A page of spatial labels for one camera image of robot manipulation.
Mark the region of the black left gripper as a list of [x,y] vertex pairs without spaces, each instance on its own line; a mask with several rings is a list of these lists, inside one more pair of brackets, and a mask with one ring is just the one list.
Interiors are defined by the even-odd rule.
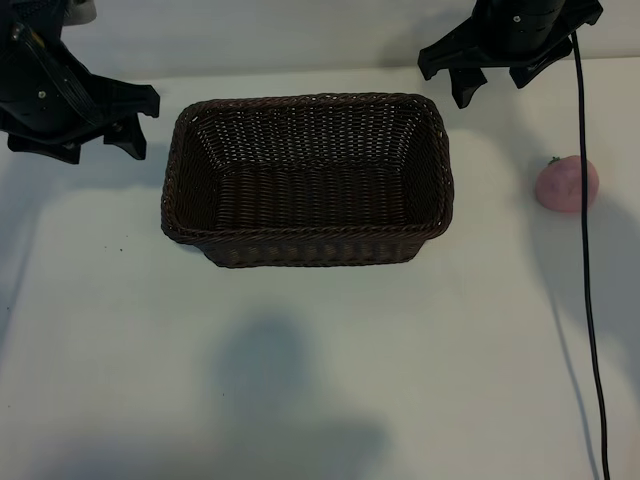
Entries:
[[1,48],[1,112],[12,152],[78,164],[77,139],[107,128],[105,145],[145,160],[137,114],[158,117],[160,96],[150,85],[91,73],[61,41],[48,42],[13,22]]

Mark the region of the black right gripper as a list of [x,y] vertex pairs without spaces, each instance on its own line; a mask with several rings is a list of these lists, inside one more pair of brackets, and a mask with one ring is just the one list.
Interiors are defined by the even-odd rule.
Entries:
[[448,71],[452,97],[464,109],[487,83],[486,69],[509,68],[523,89],[569,55],[571,34],[602,13],[598,1],[478,1],[469,18],[420,50],[418,66],[425,80]]

